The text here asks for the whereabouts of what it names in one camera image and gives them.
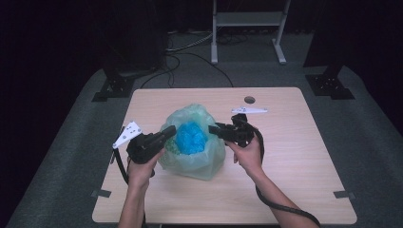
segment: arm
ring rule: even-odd
[[[149,185],[152,169],[157,159],[163,154],[164,149],[145,164],[137,164],[129,161],[127,167],[128,187],[124,208],[119,220],[119,228],[142,227],[144,217],[144,198]]]
[[[299,209],[284,193],[266,176],[261,168],[259,141],[255,136],[253,140],[244,148],[237,146],[233,142],[226,144],[234,151],[234,163],[238,162],[252,179],[262,195],[268,200]],[[279,211],[270,208],[282,228],[302,228],[317,227],[310,219],[293,213]]]

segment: forearm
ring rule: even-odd
[[[146,187],[128,186],[124,208],[119,220],[119,228],[140,228],[144,218],[144,198]]]
[[[299,207],[294,204],[287,196],[285,196],[285,194],[264,174],[262,170],[251,173],[249,176],[252,178],[262,195],[267,200],[270,200],[273,203],[279,205],[299,209]],[[281,228],[317,227],[314,222],[306,217],[273,208],[270,209],[278,220]]]

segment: hand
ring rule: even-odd
[[[147,188],[149,179],[151,178],[152,170],[157,164],[158,158],[160,158],[165,149],[163,148],[157,155],[155,155],[150,161],[144,164],[137,164],[127,157],[128,167],[128,184],[136,188]]]
[[[258,137],[254,136],[246,147],[240,147],[233,142],[225,142],[234,151],[234,163],[239,163],[251,176],[252,173],[262,171],[260,145]]]

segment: person's right hand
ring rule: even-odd
[[[233,142],[225,143],[234,151],[234,163],[238,162],[249,176],[257,171],[262,171],[260,145],[256,134],[246,147],[240,147]]]

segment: gray carpet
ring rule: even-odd
[[[171,36],[170,47],[182,47],[201,37],[176,34]],[[283,35],[285,66],[278,63],[272,37],[274,34],[231,37],[233,43],[219,46],[216,67],[227,74],[234,86],[301,89],[345,189],[355,195],[352,204],[357,223],[323,227],[402,227],[401,135],[361,79],[347,67],[341,70],[339,79],[350,88],[355,100],[335,101],[314,95],[304,76],[321,73],[324,68],[302,67],[312,35]],[[235,44],[237,38],[244,41]],[[209,43],[182,52],[210,58]],[[231,86],[220,71],[201,58],[191,54],[174,56],[181,62],[173,75],[158,76],[145,85],[151,76],[143,77],[135,82],[134,89]],[[177,64],[173,57],[166,60],[170,67]],[[110,146],[122,126],[130,100],[116,98],[92,103],[105,79],[99,70],[83,88],[8,227],[116,227],[116,224],[97,224],[91,218],[96,202],[91,193],[102,185],[111,156]]]

